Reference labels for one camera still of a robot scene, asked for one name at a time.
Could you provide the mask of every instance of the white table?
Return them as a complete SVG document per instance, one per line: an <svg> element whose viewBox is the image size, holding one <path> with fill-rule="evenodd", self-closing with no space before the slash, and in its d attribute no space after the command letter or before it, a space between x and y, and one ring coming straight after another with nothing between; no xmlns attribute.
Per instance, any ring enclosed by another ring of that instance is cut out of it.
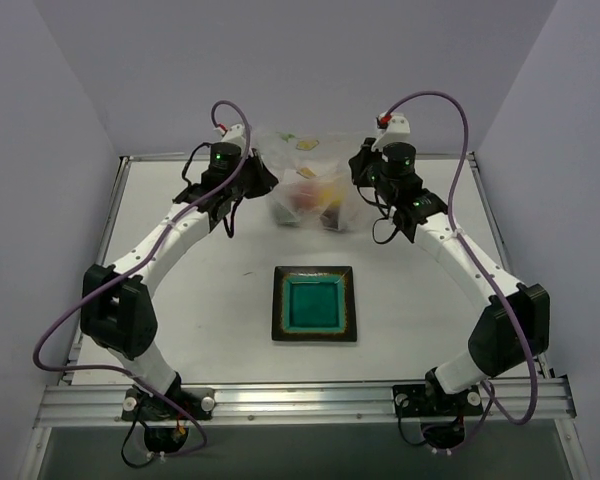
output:
<svg viewBox="0 0 600 480"><path fill-rule="evenodd" d="M418 160L425 186L446 198L457 160ZM181 162L133 163L105 264L127 253L163 217L182 190ZM191 178L206 164L194 162ZM468 165L458 186L456 217L497 259L492 232ZM277 265L351 265L358 341L280 344L271 340ZM265 199L243 202L236 236L220 226L196 244L154 297L156 342L187 383L415 380L464 346L478 315L426 253L399 235L373 243L370 231L338 234L278 227ZM78 363L117 361L84 338ZM527 376L526 367L508 372ZM77 372L73 384L128 384L113 372Z"/></svg>

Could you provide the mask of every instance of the black bracket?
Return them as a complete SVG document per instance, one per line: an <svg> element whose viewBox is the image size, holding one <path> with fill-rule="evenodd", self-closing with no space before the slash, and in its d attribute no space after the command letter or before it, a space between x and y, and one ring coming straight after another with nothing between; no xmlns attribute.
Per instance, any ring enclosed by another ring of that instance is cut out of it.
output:
<svg viewBox="0 0 600 480"><path fill-rule="evenodd" d="M473 386L463 392L455 395L445 395L444 397L432 396L427 394L427 387L424 383L394 385L393 398L396 415L398 410L402 418L419 417L479 417L483 413L482 403L477 406L468 402L467 396L470 393L480 395L477 386Z"/></svg>
<svg viewBox="0 0 600 480"><path fill-rule="evenodd" d="M200 393L196 392L193 394L182 390L180 375L176 376L173 384L165 394L167 398L173 400L196 420L211 420L211 411L202 409L202 398L211 395L211 391L201 391ZM130 397L136 399L136 406L131 411L122 411L120 418L126 422L133 421L138 413L138 408L141 408L138 420L144 422L176 420L179 417L178 412L172 407L135 385L127 390L125 399Z"/></svg>
<svg viewBox="0 0 600 480"><path fill-rule="evenodd" d="M113 265L92 265L84 274L82 296L118 277L113 270ZM151 296L142 276L127 278L82 307L80 329L96 344L120 352L129 360L142 355L158 331Z"/></svg>
<svg viewBox="0 0 600 480"><path fill-rule="evenodd" d="M493 295L471 337L469 353L486 375L497 377L524 362L525 355L518 335L502 303ZM549 294L541 285L518 285L518 291L507 297L524 332L531 353L539 355L549 348Z"/></svg>

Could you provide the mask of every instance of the white wall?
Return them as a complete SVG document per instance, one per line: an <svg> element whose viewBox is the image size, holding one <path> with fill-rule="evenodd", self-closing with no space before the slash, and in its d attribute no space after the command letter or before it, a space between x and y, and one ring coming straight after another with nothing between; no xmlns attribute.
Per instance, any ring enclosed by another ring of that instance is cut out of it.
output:
<svg viewBox="0 0 600 480"><path fill-rule="evenodd" d="M558 1L478 159L517 272L551 294L550 359L600 478L600 0Z"/></svg>
<svg viewBox="0 0 600 480"><path fill-rule="evenodd" d="M209 139L218 98L238 102L254 125L369 131L375 115L426 88L466 106L477 147L555 0L36 4L113 144L129 154ZM451 107L419 100L408 112L421 151L457 151Z"/></svg>
<svg viewBox="0 0 600 480"><path fill-rule="evenodd" d="M79 298L117 169L93 105L31 1L0 0L0 479L14 478L45 381L31 352ZM69 331L46 359L62 361Z"/></svg>

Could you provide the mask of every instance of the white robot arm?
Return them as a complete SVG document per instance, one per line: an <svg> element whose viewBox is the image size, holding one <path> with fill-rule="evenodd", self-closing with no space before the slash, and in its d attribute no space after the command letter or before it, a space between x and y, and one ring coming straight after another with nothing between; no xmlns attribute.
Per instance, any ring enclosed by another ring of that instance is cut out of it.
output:
<svg viewBox="0 0 600 480"><path fill-rule="evenodd" d="M278 183L257 151L252 150L229 185L180 216L191 202L221 185L239 163L246 144L243 125L234 125L223 133L222 140L211 145L211 161L201 182L185 188L161 222L128 254L108 267L93 265L85 273L83 282L86 296L116 276L137 268L151 255L165 228L171 227L160 247L135 275L83 307L80 325L83 333L108 349L134 378L153 386L183 407L184 403L195 404L197 399L189 398L181 390L179 375L167 364L154 342L157 321L151 298L178 260L220 221L226 222L227 215L233 216L244 198L265 195Z"/></svg>
<svg viewBox="0 0 600 480"><path fill-rule="evenodd" d="M349 160L354 185L374 188L383 203L367 202L379 207L396 232L402 232L445 269L479 315L467 349L427 373L430 391L438 397L454 396L525 360L501 302L461 244L460 232L511 304L532 353L544 352L549 341L547 292L540 285L525 286L489 258L466 232L452 227L447 205L423 188L415 172L416 150L406 142L410 128L403 115L383 114L377 118L377 126L376 137L367 138Z"/></svg>

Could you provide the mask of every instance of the aluminum frame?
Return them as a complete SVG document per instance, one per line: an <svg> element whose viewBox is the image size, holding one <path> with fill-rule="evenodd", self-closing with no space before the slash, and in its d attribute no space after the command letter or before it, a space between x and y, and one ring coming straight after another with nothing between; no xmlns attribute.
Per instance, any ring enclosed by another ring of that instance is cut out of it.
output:
<svg viewBox="0 0 600 480"><path fill-rule="evenodd" d="M124 157L118 170L112 199L103 232L97 262L103 262L115 227L115 222L124 194L131 164L147 161L184 161L185 154L164 154L144 157ZM418 155L426 159L450 159L448 155ZM194 157L194 161L204 160ZM468 155L496 247L503 266L511 271L506 245L500 235L497 222L487 201L473 153ZM67 363L77 361L81 334L78 329ZM586 459L580 445L575 423L575 407L566 378L551 378L551 370L544 355L538 358L539 370L544 378L539 379L539 399L536 417L554 419L565 458L574 479L590 478ZM120 421L121 405L128 386L71 385L72 374L63 377L58 386L48 386L34 424L30 446L25 456L21 479L38 477L46 446L53 428L63 427L127 427ZM214 425L264 425L264 424L331 424L331 423L389 423L395 422L394 402L391 387L395 384L422 383L404 380L385 382L312 383L312 384L220 384L186 385L185 389L210 388L214 391L216 407L214 418L205 426ZM528 402L528 379L494 379L492 381L502 404L514 416L526 410ZM483 402L486 393L481 391ZM423 419L404 419L405 422L420 422ZM502 421L504 417L492 411L489 421Z"/></svg>

